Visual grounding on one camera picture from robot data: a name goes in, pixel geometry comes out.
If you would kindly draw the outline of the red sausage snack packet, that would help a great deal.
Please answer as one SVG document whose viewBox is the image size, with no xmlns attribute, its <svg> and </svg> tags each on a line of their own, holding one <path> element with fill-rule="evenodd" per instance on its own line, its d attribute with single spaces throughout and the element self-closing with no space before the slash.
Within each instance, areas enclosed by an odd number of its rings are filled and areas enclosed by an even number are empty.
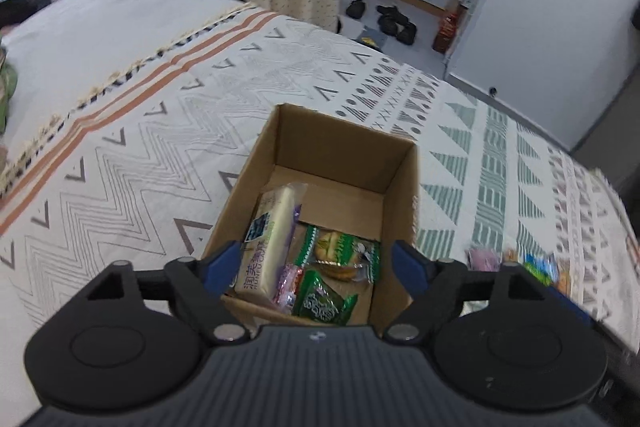
<svg viewBox="0 0 640 427">
<path fill-rule="evenodd" d="M 272 299 L 273 304 L 280 312 L 292 313 L 303 274 L 304 269 L 298 265 L 292 265 L 292 263 L 287 263 L 280 271 L 276 292 Z"/>
</svg>

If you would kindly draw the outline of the open cardboard box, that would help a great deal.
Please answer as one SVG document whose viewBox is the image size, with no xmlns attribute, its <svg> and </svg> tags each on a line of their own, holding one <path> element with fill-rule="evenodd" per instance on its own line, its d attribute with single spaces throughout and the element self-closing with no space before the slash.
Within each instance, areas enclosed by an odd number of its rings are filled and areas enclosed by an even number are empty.
<svg viewBox="0 0 640 427">
<path fill-rule="evenodd" d="M 338 283 L 359 300 L 350 321 L 384 329 L 411 303 L 396 279 L 392 246 L 416 238 L 419 193 L 416 143 L 291 104 L 273 109 L 209 237 L 204 254 L 244 237 L 262 191 L 305 183 L 300 219 L 307 225 L 380 243 L 380 278 L 372 286 Z"/>
</svg>

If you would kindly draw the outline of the purple candy packet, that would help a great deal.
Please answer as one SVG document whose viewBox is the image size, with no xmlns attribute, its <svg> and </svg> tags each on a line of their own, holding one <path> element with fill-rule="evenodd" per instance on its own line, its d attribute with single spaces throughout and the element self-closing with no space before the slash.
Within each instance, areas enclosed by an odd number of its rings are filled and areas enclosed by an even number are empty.
<svg viewBox="0 0 640 427">
<path fill-rule="evenodd" d="M 501 254 L 492 249 L 472 247 L 465 251 L 466 263 L 471 271 L 498 272 L 501 265 Z"/>
</svg>

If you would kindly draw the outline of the orange biscuit packet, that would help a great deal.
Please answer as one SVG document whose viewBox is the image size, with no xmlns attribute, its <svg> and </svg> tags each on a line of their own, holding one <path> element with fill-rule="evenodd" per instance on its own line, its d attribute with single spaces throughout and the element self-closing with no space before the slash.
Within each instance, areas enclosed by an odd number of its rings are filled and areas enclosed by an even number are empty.
<svg viewBox="0 0 640 427">
<path fill-rule="evenodd" d="M 558 276 L 553 283 L 553 286 L 564 296 L 570 297 L 572 293 L 572 274 L 570 274 L 570 262 L 566 260 L 559 260 L 556 262 L 558 268 Z"/>
</svg>

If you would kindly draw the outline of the black slippers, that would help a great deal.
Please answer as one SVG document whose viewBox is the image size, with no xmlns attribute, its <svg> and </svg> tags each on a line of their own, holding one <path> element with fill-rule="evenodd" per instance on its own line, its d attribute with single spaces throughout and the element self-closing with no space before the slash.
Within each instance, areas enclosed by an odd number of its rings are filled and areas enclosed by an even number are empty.
<svg viewBox="0 0 640 427">
<path fill-rule="evenodd" d="M 366 9 L 366 2 L 354 0 L 347 5 L 345 15 L 352 20 L 361 20 Z M 396 6 L 378 5 L 376 12 L 378 12 L 378 29 L 383 35 L 394 37 L 405 46 L 413 45 L 418 28 Z"/>
</svg>

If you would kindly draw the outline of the patterned bed blanket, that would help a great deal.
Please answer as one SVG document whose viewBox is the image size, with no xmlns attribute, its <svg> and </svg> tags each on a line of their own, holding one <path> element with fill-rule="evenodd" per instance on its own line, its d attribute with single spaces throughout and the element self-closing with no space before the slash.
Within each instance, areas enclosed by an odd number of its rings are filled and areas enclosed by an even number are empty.
<svg viewBox="0 0 640 427">
<path fill-rule="evenodd" d="M 266 188 L 305 221 L 431 259 L 484 247 L 639 344 L 638 246 L 601 173 L 500 110 L 339 35 L 242 5 L 64 98 L 1 179 L 1 274 L 37 326 L 117 259 L 240 239 Z"/>
</svg>

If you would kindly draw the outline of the blue candy packet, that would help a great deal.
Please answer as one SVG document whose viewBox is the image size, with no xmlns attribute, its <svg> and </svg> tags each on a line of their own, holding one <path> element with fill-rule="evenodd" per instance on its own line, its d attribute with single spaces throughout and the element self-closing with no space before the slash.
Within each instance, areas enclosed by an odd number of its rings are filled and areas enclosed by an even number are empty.
<svg viewBox="0 0 640 427">
<path fill-rule="evenodd" d="M 525 254 L 524 267 L 536 279 L 547 286 L 559 283 L 560 270 L 552 255 Z"/>
</svg>

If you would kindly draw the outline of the green candy packet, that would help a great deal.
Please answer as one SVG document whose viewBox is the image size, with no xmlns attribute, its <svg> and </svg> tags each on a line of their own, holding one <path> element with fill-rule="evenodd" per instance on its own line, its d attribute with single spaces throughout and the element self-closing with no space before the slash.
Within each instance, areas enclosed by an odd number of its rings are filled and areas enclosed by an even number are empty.
<svg viewBox="0 0 640 427">
<path fill-rule="evenodd" d="M 316 270 L 304 273 L 292 313 L 311 321 L 344 326 L 352 316 L 357 295 L 342 297 Z"/>
</svg>

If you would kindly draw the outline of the green pastry packet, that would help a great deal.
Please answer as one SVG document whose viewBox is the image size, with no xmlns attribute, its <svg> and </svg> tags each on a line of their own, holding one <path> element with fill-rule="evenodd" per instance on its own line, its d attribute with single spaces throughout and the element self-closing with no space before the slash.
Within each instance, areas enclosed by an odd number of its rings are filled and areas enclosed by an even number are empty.
<svg viewBox="0 0 640 427">
<path fill-rule="evenodd" d="M 380 243 L 371 239 L 306 225 L 293 263 L 334 280 L 374 284 L 380 277 L 380 254 Z"/>
</svg>

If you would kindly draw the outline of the red oil bottle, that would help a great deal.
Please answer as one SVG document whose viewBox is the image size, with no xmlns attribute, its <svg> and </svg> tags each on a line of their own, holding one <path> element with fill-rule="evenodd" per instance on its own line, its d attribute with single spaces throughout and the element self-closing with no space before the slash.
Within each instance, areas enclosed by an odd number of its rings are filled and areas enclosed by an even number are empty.
<svg viewBox="0 0 640 427">
<path fill-rule="evenodd" d="M 438 31 L 432 43 L 432 49 L 440 54 L 445 54 L 454 37 L 457 35 L 459 14 L 454 12 L 446 12 L 439 20 Z"/>
</svg>

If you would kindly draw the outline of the large white cracker packet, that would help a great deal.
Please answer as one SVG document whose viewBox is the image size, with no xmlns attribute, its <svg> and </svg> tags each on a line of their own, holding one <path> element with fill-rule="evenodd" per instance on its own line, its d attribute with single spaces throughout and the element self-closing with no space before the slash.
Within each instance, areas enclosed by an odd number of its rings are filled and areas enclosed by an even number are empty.
<svg viewBox="0 0 640 427">
<path fill-rule="evenodd" d="M 242 242 L 242 260 L 234 285 L 240 298 L 273 307 L 306 190 L 305 183 L 289 183 L 260 195 Z"/>
</svg>

